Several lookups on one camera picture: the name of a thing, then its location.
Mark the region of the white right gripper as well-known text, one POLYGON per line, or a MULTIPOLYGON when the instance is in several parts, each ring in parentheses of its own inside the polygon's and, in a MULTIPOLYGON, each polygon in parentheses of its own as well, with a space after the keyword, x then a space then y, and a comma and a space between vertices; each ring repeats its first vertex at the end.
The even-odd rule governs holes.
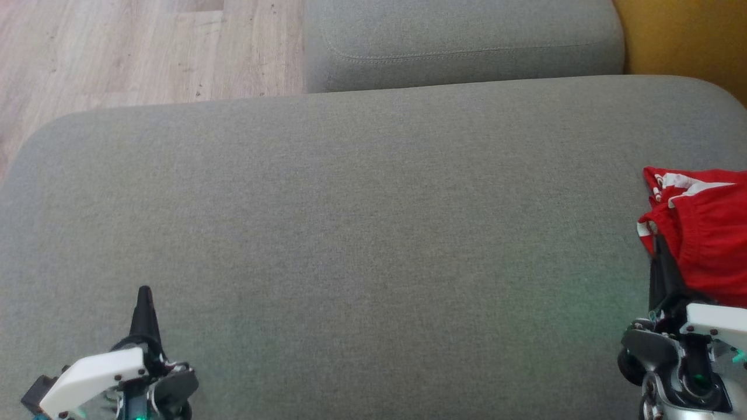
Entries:
POLYGON ((747 362, 747 309, 689 303, 675 256, 654 237, 648 309, 622 335, 618 368, 641 390, 639 412, 747 412, 747 384, 723 377, 719 356, 747 362))

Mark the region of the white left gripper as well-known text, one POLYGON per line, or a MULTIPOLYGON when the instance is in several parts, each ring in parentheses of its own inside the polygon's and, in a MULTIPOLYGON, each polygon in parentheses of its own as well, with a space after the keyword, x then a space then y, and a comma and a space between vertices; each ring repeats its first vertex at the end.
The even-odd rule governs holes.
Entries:
POLYGON ((80 416, 84 404, 114 393, 114 420, 191 420, 189 399, 198 389, 197 372, 188 363, 171 363, 157 352, 163 346, 149 285, 138 289, 128 340, 152 350, 128 346, 76 361, 42 391, 41 417, 80 416))

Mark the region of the red basketball jersey number 33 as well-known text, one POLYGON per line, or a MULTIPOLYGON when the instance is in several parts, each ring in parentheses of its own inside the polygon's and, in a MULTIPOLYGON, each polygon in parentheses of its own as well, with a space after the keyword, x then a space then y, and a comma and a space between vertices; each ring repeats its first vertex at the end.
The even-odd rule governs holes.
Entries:
POLYGON ((652 207, 668 204, 671 199, 680 196, 692 196, 714 188, 747 184, 747 170, 730 171, 709 169, 687 171, 644 167, 643 177, 649 190, 649 202, 652 207))

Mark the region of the yellow sofa cushion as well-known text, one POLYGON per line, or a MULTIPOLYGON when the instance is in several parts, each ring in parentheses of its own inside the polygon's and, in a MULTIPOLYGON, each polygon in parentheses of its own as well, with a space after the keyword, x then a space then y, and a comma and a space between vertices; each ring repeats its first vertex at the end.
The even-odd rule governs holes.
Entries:
POLYGON ((747 0, 613 0, 624 71, 714 83, 747 107, 747 0))

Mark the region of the red shorts with white trim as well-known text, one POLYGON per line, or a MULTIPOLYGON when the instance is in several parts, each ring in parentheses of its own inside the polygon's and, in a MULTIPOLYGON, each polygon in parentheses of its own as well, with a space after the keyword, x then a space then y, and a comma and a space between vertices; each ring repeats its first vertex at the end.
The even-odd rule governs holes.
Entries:
POLYGON ((747 309, 747 184, 670 186, 638 219, 649 253, 661 236, 686 286, 718 303, 747 309))

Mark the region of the small grey sofa cushion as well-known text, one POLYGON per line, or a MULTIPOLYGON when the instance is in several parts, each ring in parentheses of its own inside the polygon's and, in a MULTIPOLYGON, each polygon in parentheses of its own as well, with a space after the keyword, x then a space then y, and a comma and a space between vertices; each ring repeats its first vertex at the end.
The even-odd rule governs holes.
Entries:
POLYGON ((306 0, 309 93, 618 75, 613 0, 306 0))

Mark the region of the large grey sofa seat cushion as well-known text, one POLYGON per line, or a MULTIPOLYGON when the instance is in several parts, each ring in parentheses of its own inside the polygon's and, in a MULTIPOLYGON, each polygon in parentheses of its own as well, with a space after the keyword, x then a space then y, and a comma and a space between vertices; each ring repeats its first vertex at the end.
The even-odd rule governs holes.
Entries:
POLYGON ((195 420, 634 420, 646 166, 747 169, 747 109, 606 75, 61 117, 0 187, 0 420, 141 285, 195 420))

